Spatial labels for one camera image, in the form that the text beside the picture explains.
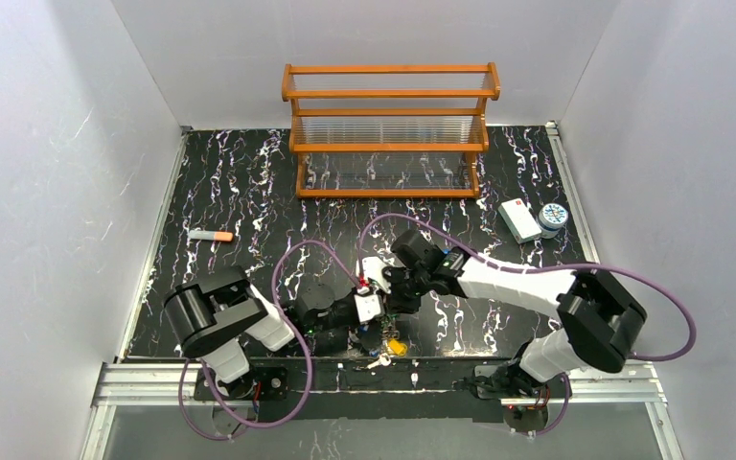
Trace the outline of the cluster of tagged keys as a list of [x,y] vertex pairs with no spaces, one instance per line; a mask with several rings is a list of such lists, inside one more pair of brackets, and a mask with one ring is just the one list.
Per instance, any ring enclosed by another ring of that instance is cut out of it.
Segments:
[[393,314],[384,315],[357,329],[360,346],[373,359],[365,366],[365,369],[373,370],[377,367],[389,366],[395,357],[407,356],[408,350],[405,356],[394,356],[387,350],[388,340],[402,341],[401,333],[397,328],[397,319],[398,317]]

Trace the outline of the yellow key tag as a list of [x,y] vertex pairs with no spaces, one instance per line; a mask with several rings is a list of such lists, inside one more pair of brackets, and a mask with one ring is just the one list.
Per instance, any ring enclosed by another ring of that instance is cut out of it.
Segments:
[[390,339],[387,341],[387,350],[394,356],[404,357],[407,354],[408,347],[398,339]]

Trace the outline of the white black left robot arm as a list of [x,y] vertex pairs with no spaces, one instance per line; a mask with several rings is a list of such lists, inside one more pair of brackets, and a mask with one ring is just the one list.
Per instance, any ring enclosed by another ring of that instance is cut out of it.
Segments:
[[284,318],[280,305],[267,299],[241,266],[233,265],[176,287],[166,297],[163,311],[181,354],[202,360],[215,383],[230,388],[252,375],[240,344],[242,334],[277,352],[296,340],[292,330],[297,329],[309,347],[339,351],[358,327],[385,313],[386,293],[370,281],[336,299],[328,286],[316,283],[288,304]]

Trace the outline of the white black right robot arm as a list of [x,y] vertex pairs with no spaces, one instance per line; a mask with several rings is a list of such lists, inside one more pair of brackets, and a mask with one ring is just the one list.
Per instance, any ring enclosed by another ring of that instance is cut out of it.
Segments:
[[431,292],[491,300],[535,311],[560,327],[522,344],[506,363],[463,384],[480,399],[527,396],[577,369],[623,370],[647,312],[609,272],[598,268],[537,273],[526,265],[480,260],[467,251],[402,251],[402,265],[367,268],[389,309],[409,313]]

